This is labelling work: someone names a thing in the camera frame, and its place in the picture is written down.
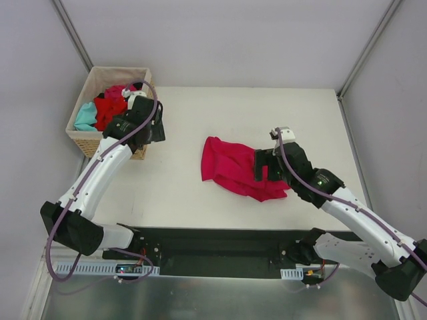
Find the wicker basket with cloth liner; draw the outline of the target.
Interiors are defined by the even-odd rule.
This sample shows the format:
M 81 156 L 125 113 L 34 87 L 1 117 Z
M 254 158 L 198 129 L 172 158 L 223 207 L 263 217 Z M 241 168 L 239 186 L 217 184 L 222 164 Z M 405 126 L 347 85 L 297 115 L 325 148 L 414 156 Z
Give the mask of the wicker basket with cloth liner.
M 93 98 L 99 93 L 113 85 L 128 85 L 129 83 L 141 82 L 142 79 L 154 87 L 151 71 L 145 67 L 94 66 L 91 69 L 65 128 L 66 134 L 86 157 L 93 157 L 103 136 L 102 132 L 77 131 L 75 129 L 75 119 L 81 106 L 93 101 Z

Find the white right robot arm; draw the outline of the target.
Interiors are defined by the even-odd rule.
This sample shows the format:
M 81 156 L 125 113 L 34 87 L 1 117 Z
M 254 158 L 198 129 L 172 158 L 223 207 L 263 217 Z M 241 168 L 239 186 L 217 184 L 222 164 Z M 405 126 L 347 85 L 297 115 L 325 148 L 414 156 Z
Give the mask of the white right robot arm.
M 295 142 L 254 152 L 254 179 L 263 178 L 288 184 L 300 199 L 330 214 L 359 238 L 345 241 L 313 228 L 286 248 L 290 261 L 310 265 L 331 260 L 369 276 L 395 300 L 413 295 L 426 274 L 426 240 L 416 241 L 391 227 L 331 171 L 313 167 Z

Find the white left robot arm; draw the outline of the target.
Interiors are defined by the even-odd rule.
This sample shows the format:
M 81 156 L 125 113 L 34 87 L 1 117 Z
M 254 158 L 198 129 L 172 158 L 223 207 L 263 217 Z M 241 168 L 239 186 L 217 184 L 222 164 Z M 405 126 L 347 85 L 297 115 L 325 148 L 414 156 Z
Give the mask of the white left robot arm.
M 94 156 L 77 181 L 56 203 L 47 201 L 40 210 L 49 240 L 85 256 L 98 249 L 117 248 L 126 259 L 135 259 L 141 251 L 131 227 L 92 221 L 114 175 L 132 155 L 150 143 L 165 141 L 161 102 L 140 95 L 129 102 L 130 109 L 106 126 Z

